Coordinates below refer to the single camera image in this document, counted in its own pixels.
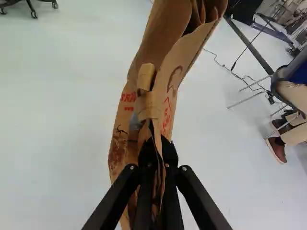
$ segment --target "black fabric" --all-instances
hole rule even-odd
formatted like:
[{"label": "black fabric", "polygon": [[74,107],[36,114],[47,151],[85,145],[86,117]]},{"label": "black fabric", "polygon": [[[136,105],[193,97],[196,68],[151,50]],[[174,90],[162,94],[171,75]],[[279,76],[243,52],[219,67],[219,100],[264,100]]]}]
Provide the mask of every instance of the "black fabric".
[{"label": "black fabric", "polygon": [[280,145],[280,146],[284,146],[286,143],[283,142],[281,137],[277,137],[275,139],[275,144]]},{"label": "black fabric", "polygon": [[254,14],[263,0],[229,0],[226,15],[234,16],[234,19],[251,25]]}]

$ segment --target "chair leg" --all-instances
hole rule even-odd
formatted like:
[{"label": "chair leg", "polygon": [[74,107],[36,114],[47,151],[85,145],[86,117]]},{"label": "chair leg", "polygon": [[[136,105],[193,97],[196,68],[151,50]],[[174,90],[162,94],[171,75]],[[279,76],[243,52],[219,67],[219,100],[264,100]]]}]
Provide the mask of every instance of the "chair leg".
[{"label": "chair leg", "polygon": [[4,7],[7,7],[7,6],[12,6],[18,2],[20,2],[21,0],[11,0],[11,1],[7,1],[5,3],[1,3],[0,4],[0,14],[2,15],[6,15],[6,11],[4,10]]},{"label": "chair leg", "polygon": [[38,0],[38,1],[42,1],[42,2],[51,2],[51,3],[52,3],[52,8],[53,8],[53,9],[59,8],[59,5],[58,5],[58,3],[57,3],[57,0]]},{"label": "chair leg", "polygon": [[248,101],[249,99],[252,99],[253,97],[256,97],[256,96],[258,96],[258,95],[260,95],[260,94],[262,94],[262,93],[265,93],[265,91],[259,92],[259,93],[255,94],[255,95],[251,96],[251,97],[248,97],[248,98],[246,98],[246,99],[244,99],[244,100],[242,100],[242,101],[239,101],[239,102],[237,102],[237,103],[235,103],[235,104],[233,104],[233,105],[227,107],[227,109],[230,109],[230,108],[232,108],[232,107],[235,107],[235,106],[237,106],[238,104],[241,104],[241,103],[243,103],[243,102],[246,102],[246,101]]},{"label": "chair leg", "polygon": [[38,1],[43,1],[43,2],[57,2],[56,0],[38,0]]},{"label": "chair leg", "polygon": [[279,113],[280,111],[282,111],[285,107],[287,107],[288,105],[286,104],[283,108],[277,110],[275,113],[271,114],[270,117],[274,116],[275,114]]},{"label": "chair leg", "polygon": [[26,0],[26,1],[27,1],[28,6],[30,7],[30,10],[31,10],[31,17],[34,18],[34,19],[37,19],[38,16],[37,16],[37,13],[36,13],[36,11],[35,11],[33,5],[32,5],[31,0]]},{"label": "chair leg", "polygon": [[287,126],[288,124],[290,124],[291,122],[293,122],[295,119],[297,119],[299,117],[300,114],[298,114],[295,118],[293,118],[292,120],[288,121],[287,123],[285,123],[283,126],[280,126],[277,130],[275,130],[273,133],[267,135],[264,139],[269,138],[270,136],[272,136],[273,134],[277,133],[279,130],[281,130],[283,127]]},{"label": "chair leg", "polygon": [[5,3],[1,3],[0,4],[0,8],[4,8],[4,7],[7,7],[7,6],[12,6],[12,5],[14,5],[14,4],[16,4],[16,3],[20,2],[20,1],[22,1],[22,0],[11,0],[11,1],[7,1]]},{"label": "chair leg", "polygon": [[263,80],[269,78],[269,77],[271,77],[271,76],[269,75],[269,76],[267,76],[267,77],[265,77],[265,78],[261,78],[260,80],[258,80],[258,81],[256,81],[256,82],[252,83],[251,85],[248,85],[247,87],[244,87],[243,89],[241,89],[241,90],[239,90],[239,91],[241,92],[241,91],[243,91],[243,90],[245,90],[245,89],[247,89],[247,88],[249,88],[249,87],[251,87],[251,86],[253,86],[253,85],[257,84],[257,83],[259,83],[260,81],[263,81]]}]

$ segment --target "person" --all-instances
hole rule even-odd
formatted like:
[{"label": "person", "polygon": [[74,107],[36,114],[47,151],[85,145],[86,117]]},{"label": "person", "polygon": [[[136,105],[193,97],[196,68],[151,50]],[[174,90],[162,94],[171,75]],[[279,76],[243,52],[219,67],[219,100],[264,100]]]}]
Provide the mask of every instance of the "person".
[{"label": "person", "polygon": [[[281,81],[277,85],[277,91],[285,99],[290,101],[299,110],[307,114],[307,61],[305,61],[290,78],[290,81]],[[272,121],[279,128],[287,121],[293,120],[298,113],[288,115],[285,119]],[[266,143],[280,163],[287,163],[285,145],[297,145],[307,141],[307,119],[302,115],[290,122],[291,130],[281,134],[277,138],[268,138]]]}]

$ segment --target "sock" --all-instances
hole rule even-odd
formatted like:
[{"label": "sock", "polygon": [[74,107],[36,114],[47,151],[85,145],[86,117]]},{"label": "sock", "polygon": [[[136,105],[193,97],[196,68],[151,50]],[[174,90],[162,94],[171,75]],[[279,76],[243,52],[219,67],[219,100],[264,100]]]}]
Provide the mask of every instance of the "sock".
[{"label": "sock", "polygon": [[280,145],[280,146],[284,146],[286,143],[283,142],[283,140],[281,139],[281,137],[277,137],[275,139],[275,144]]}]

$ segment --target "blue shirt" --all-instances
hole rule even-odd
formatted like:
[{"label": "blue shirt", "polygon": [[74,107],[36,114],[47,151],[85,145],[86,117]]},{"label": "blue shirt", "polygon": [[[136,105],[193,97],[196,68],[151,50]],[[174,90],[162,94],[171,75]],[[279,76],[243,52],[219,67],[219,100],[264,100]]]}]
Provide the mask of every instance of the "blue shirt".
[{"label": "blue shirt", "polygon": [[289,79],[296,84],[307,84],[307,61],[305,61]]}]

